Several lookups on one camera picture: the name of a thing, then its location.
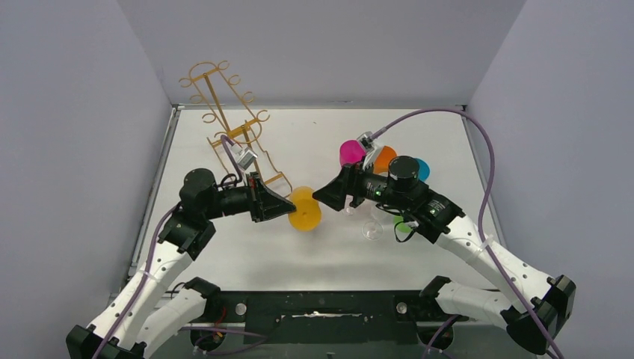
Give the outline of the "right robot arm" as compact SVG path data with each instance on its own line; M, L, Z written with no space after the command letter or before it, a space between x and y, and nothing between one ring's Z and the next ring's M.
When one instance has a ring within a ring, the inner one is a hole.
M385 176L364 170L361 163L344 165L313 198L337 212L364 200L395 210L413 232L453 253L494 285L490 291L435 277L421 296L443 313L501 328L535 355L552 349L551 340L570 318L576 284L565 275L537 270L498 242L481 238L462 208L419 179L415 158L395 157Z

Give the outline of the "magenta plastic wine glass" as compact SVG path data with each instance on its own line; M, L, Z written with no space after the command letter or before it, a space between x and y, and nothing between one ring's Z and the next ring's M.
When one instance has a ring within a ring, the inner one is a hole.
M366 155L365 149L357 140L347 140L339 147L339 164L354 164L361 161Z

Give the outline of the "blue plastic wine glass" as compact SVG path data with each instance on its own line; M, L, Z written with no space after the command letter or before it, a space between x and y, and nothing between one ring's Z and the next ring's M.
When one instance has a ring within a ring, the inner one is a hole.
M430 177L431 169L426 161L419 158L415 158L415 160L419 166L419 170L418 170L419 180L421 180L422 182L426 182L428 178Z

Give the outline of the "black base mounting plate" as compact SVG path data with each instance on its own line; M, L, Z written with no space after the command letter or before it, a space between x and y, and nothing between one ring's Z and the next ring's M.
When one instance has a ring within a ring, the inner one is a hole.
M427 343L443 322L455 320L417 290L228 291L188 333L197 352L220 356L265 344Z

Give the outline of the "yellow-orange plastic wine glass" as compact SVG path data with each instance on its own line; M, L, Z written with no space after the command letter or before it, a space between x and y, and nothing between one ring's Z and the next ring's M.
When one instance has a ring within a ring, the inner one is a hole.
M313 190L307 186L295 188L289 196L295 211L288 214L289 223L298 231L311 231L321 223L319 202L313 198Z

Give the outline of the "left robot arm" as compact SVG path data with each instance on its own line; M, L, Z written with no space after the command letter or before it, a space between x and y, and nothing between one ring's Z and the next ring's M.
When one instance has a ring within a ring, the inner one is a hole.
M159 221L145 263L110 305L67 335L71 358L148 358L181 328L221 311L218 286L195 277L161 308L157 303L215 235L213 220L247 212L255 223L293 213L295 205L256 172L244 185L222 189L205 168L190 171L180 201Z

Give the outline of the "green plastic wine glass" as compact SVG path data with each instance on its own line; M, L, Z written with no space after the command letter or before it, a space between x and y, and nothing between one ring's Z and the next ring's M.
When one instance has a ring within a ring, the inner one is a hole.
M393 224L397 233L409 234L412 232L412 229L406 224L406 221L402 216L395 216L393 218Z

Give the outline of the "orange plastic wine glass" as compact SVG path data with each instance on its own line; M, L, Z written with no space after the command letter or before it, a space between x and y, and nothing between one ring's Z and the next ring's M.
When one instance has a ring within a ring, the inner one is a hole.
M390 162L397 156L397 152L390 146L384 146L374 162L373 173L385 174L389 170Z

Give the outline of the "clear wine glass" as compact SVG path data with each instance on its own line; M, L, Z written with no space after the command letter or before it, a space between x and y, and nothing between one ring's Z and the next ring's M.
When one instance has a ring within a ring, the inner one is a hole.
M384 221L392 216L389 212L384 210L379 203L371 206L370 215L375 221Z
M345 205L343 211L345 215L352 216L357 213L357 209L350 205Z
M378 221L367 221L361 229L363 236L370 241L377 241L382 238L384 230Z

